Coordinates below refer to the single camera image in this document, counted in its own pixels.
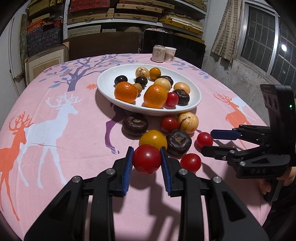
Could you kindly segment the right hand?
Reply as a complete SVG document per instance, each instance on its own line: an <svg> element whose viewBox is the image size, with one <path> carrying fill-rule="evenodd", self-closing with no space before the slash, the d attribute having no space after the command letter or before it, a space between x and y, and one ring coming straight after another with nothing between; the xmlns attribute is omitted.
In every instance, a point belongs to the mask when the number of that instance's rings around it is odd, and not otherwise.
<svg viewBox="0 0 296 241"><path fill-rule="evenodd" d="M295 169L296 167L290 167L286 170L283 176L277 178L277 180L284 181L283 185L290 185L295 179ZM266 194L267 192L271 192L271 184L267 182L265 179L258 180L259 190L262 194Z"/></svg>

